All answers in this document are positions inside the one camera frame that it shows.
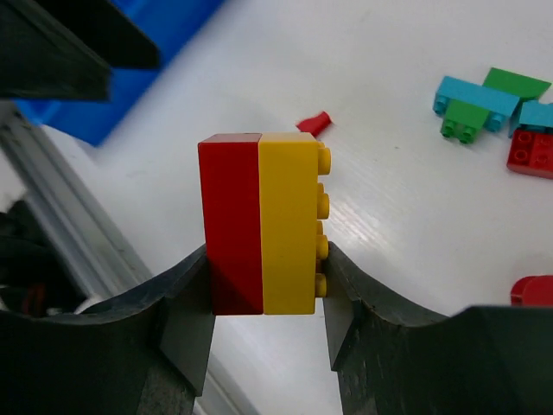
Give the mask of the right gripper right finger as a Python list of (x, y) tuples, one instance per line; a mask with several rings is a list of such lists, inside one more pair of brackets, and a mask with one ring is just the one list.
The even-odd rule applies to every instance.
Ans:
[(428, 310), (336, 245), (322, 264), (331, 368), (345, 414), (549, 414), (552, 311)]

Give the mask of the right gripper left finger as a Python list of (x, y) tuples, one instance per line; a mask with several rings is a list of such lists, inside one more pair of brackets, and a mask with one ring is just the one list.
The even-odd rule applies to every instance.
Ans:
[(4, 414), (189, 414), (213, 336), (206, 251), (79, 314), (1, 315)]

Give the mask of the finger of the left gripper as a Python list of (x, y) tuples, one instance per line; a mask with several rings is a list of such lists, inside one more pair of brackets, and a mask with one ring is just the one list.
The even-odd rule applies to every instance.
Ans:
[(1, 2), (1, 98), (105, 100), (111, 69), (34, 1)]
[(158, 47), (110, 1), (80, 1), (85, 44), (111, 67), (157, 69), (161, 63)]

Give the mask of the long red lego brick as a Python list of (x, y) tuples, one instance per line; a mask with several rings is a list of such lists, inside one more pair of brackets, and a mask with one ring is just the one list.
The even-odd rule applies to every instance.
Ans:
[(198, 144), (213, 313), (261, 315), (259, 133), (216, 134)]

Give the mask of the red rounded lego brick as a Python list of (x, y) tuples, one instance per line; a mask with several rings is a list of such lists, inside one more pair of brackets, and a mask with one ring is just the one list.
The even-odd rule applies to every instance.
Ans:
[(553, 305), (553, 276), (527, 276), (520, 278), (511, 289), (513, 306)]

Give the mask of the long yellow lego brick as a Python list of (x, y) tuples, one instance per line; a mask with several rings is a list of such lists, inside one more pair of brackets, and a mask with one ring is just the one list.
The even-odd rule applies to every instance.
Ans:
[(309, 133), (264, 133), (258, 143), (262, 277), (266, 315), (309, 315), (327, 295), (323, 221), (329, 196), (319, 181), (331, 151)]

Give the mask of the small red lego piece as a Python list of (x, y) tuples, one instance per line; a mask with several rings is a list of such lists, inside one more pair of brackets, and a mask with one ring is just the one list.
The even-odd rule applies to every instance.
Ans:
[(296, 124), (296, 128), (301, 132), (310, 133), (313, 137), (318, 137), (332, 124), (332, 119), (327, 112), (320, 112), (319, 114), (305, 118)]

